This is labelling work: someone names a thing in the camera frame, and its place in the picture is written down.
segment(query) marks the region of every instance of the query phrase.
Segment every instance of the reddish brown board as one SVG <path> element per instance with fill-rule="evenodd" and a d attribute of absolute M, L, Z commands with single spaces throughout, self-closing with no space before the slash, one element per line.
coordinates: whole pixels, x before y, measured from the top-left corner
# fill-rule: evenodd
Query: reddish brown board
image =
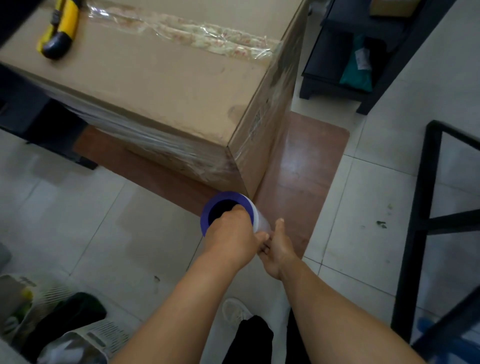
<path fill-rule="evenodd" d="M 294 112 L 286 117 L 289 128 L 254 202 L 270 224 L 278 217 L 285 219 L 287 234 L 302 256 L 347 145 L 348 131 Z M 217 193 L 212 187 L 129 152 L 114 137 L 92 126 L 85 129 L 74 150 L 196 215 Z"/>

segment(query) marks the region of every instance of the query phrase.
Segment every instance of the large brown cardboard box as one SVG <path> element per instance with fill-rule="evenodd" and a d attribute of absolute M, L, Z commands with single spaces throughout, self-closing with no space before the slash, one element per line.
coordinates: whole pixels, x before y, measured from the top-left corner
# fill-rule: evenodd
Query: large brown cardboard box
<path fill-rule="evenodd" d="M 0 62 L 133 152 L 253 196 L 285 128 L 307 11 L 302 0 L 87 1 L 72 49 L 49 61 L 36 51 L 47 4 Z"/>
<path fill-rule="evenodd" d="M 411 17 L 421 0 L 372 0 L 370 15 Z"/>

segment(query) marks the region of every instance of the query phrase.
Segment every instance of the hand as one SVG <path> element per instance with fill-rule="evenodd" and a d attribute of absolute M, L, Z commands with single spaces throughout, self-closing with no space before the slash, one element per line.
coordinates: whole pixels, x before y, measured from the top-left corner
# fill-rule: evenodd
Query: hand
<path fill-rule="evenodd" d="M 285 235 L 285 222 L 282 218 L 275 222 L 273 239 L 263 244 L 258 255 L 267 273 L 275 279 L 281 279 L 283 264 L 291 259 L 298 259 L 293 250 L 292 240 Z"/>
<path fill-rule="evenodd" d="M 253 259 L 269 237 L 264 231 L 254 234 L 247 210 L 235 205 L 208 228 L 205 253 L 211 253 L 216 259 L 228 263 L 236 273 Z"/>

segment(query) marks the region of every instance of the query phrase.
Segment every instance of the pant leg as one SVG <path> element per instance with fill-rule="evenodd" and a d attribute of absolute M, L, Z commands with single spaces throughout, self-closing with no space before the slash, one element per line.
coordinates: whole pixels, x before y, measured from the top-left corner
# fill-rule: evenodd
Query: pant leg
<path fill-rule="evenodd" d="M 273 332 L 260 316 L 240 322 L 223 364 L 272 362 Z"/>
<path fill-rule="evenodd" d="M 290 309 L 290 315 L 288 316 L 287 358 L 285 364 L 311 364 L 292 309 Z"/>

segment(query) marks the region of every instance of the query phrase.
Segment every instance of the white shoe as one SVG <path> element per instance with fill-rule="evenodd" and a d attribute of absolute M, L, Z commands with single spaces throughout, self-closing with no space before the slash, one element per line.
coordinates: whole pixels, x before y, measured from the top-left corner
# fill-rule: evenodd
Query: white shoe
<path fill-rule="evenodd" d="M 239 299 L 233 297 L 227 298 L 223 302 L 222 313 L 223 318 L 237 329 L 242 320 L 248 320 L 249 318 L 253 317 L 247 306 L 245 306 Z"/>

